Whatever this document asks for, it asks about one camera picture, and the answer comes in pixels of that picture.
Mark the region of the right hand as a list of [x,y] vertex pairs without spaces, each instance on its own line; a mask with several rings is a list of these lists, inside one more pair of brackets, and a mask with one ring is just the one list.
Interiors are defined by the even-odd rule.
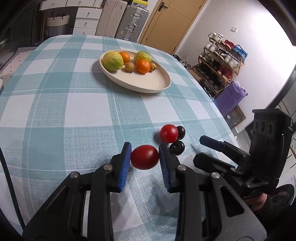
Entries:
[[250,209],[253,212],[258,211],[260,208],[262,208],[266,200],[267,195],[265,193],[244,199],[245,203],[250,207]]

